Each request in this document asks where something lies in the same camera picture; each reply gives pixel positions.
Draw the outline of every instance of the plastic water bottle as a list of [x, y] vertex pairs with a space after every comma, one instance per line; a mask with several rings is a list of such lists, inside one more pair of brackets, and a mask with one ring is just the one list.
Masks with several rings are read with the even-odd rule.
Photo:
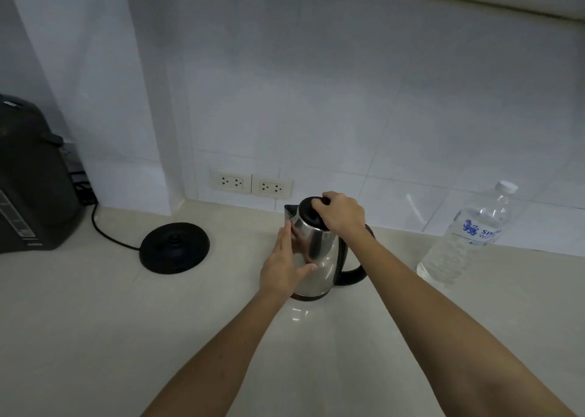
[[509, 195], [518, 186], [500, 181], [492, 191], [475, 194], [445, 235], [417, 266], [417, 274], [436, 288], [452, 285], [483, 248], [494, 243], [512, 218]]

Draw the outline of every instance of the kettle lid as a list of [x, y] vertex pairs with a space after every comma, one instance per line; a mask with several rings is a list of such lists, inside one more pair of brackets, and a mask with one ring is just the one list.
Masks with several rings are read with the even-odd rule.
[[311, 201], [315, 198], [321, 200], [324, 205], [328, 205], [331, 202], [330, 199], [324, 197], [305, 198], [303, 201], [301, 201], [301, 204], [298, 205], [298, 215], [309, 226], [322, 231], [329, 231], [329, 228], [327, 228], [325, 225], [325, 221], [323, 221], [321, 216], [315, 209], [313, 209], [313, 206], [311, 205]]

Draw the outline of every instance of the kettle spout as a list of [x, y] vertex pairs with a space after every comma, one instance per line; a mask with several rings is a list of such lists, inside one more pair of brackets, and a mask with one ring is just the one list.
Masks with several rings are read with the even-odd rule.
[[284, 221], [292, 221], [297, 209], [298, 205], [284, 205]]

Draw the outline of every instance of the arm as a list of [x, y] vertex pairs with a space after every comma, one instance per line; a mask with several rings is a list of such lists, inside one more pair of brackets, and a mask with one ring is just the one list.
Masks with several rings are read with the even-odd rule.
[[262, 267], [258, 293], [172, 377], [143, 417], [227, 414], [266, 329], [298, 282], [316, 267], [309, 264], [295, 269], [292, 252], [287, 221]]
[[574, 416], [484, 327], [422, 280], [364, 229], [354, 199], [313, 200], [327, 227], [366, 270], [449, 416]]

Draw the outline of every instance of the forearm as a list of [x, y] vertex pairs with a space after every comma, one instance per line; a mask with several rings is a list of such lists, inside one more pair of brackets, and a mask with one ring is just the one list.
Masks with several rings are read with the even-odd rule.
[[[445, 413], [450, 409], [453, 412], [448, 415], [473, 415], [477, 409], [495, 410], [498, 405], [510, 411], [508, 405], [518, 395], [530, 401], [535, 392], [550, 395], [541, 405], [552, 403], [552, 409], [559, 409], [560, 401], [508, 349], [367, 232], [355, 231], [344, 238], [380, 294]], [[518, 384], [526, 383], [528, 388], [518, 388]], [[491, 408], [482, 406], [485, 400], [492, 401]]]
[[282, 295], [256, 294], [179, 370], [143, 417], [225, 416], [256, 347], [285, 301]]

